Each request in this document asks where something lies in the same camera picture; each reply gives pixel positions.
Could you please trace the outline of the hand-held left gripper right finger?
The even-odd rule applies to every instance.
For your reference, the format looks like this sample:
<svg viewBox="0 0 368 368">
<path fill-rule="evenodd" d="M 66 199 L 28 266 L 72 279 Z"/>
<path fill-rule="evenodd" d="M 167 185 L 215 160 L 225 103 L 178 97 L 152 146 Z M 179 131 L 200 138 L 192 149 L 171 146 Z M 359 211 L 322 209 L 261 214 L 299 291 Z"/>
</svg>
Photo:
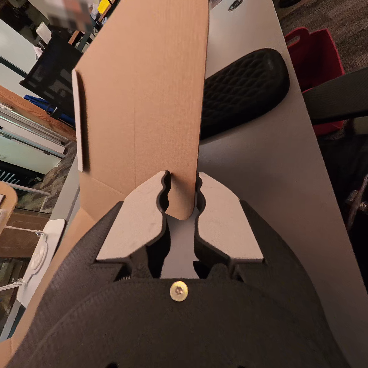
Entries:
<svg viewBox="0 0 368 368">
<path fill-rule="evenodd" d="M 194 253 L 205 266 L 262 263 L 264 255 L 240 199 L 224 184 L 199 172 Z"/>
</svg>

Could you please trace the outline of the red bag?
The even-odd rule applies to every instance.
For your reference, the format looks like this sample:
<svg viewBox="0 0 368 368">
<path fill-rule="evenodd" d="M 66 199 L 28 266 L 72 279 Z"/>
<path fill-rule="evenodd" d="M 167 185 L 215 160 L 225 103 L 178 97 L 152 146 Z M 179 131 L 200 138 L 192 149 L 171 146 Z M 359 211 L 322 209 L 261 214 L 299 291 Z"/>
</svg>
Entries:
<svg viewBox="0 0 368 368">
<path fill-rule="evenodd" d="M 285 37 L 302 94 L 345 74 L 330 31 L 298 27 Z"/>
</svg>

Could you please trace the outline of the white rounded base plate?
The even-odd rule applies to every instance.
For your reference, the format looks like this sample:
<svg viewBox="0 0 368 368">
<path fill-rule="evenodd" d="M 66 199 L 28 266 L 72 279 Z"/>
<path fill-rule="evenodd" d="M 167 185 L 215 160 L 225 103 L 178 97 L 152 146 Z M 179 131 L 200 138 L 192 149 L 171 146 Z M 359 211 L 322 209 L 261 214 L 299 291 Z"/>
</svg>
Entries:
<svg viewBox="0 0 368 368">
<path fill-rule="evenodd" d="M 65 226 L 66 221 L 64 219 L 50 220 L 45 225 L 22 278 L 22 284 L 17 291 L 16 299 L 24 308 L 28 307 L 45 275 L 59 245 Z"/>
</svg>

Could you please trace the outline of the metal chair base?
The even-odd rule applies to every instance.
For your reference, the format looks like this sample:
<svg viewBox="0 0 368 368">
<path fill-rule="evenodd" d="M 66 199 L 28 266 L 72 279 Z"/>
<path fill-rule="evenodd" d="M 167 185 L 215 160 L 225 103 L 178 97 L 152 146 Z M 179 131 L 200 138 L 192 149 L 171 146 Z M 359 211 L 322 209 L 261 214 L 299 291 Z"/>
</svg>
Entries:
<svg viewBox="0 0 368 368">
<path fill-rule="evenodd" d="M 347 232 L 350 232 L 357 215 L 364 214 L 368 215 L 368 201 L 367 201 L 367 186 L 368 186 L 368 175 L 366 174 L 363 178 L 362 184 L 358 190 L 353 190 L 346 199 L 346 216 L 344 224 Z"/>
</svg>

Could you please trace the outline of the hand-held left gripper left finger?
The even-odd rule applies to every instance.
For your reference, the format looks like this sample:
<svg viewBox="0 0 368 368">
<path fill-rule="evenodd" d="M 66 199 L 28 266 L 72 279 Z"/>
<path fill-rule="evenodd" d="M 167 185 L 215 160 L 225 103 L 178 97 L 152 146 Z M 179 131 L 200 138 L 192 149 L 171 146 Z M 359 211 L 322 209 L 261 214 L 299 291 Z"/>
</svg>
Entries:
<svg viewBox="0 0 368 368">
<path fill-rule="evenodd" d="M 166 231 L 170 189 L 168 170 L 134 189 L 123 201 L 96 260 L 129 262 L 134 254 L 160 239 Z"/>
</svg>

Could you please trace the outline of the black padded wrist rest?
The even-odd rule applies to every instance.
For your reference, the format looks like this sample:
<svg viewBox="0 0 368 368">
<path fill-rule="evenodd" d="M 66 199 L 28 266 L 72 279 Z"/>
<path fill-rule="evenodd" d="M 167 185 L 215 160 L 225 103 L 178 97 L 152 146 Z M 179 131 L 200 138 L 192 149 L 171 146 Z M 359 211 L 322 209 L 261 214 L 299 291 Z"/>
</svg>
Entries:
<svg viewBox="0 0 368 368">
<path fill-rule="evenodd" d="M 200 140 L 270 112 L 289 88 L 287 65 L 275 49 L 262 48 L 237 59 L 205 80 Z"/>
</svg>

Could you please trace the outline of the large cardboard box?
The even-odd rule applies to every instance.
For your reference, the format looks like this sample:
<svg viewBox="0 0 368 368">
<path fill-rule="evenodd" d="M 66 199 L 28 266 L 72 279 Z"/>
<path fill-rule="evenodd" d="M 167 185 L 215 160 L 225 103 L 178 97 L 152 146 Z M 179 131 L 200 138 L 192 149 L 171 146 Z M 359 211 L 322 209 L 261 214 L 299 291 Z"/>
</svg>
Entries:
<svg viewBox="0 0 368 368">
<path fill-rule="evenodd" d="M 171 173 L 168 214 L 194 209 L 209 1 L 120 1 L 76 65 L 81 120 L 80 209 L 26 307 L 1 343 L 1 367 L 16 352 L 25 367 L 54 320 L 113 277 L 119 264 L 76 260 L 97 242 L 92 232 L 118 202 L 161 171 Z"/>
</svg>

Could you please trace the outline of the black mesh chair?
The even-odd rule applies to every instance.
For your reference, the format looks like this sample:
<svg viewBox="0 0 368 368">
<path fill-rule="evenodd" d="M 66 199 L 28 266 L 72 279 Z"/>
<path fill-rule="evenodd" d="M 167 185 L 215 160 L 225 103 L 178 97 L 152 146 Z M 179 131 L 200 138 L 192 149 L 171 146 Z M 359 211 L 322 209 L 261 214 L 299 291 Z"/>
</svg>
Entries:
<svg viewBox="0 0 368 368">
<path fill-rule="evenodd" d="M 72 70 L 82 53 L 55 32 L 20 85 L 74 118 Z"/>
</svg>

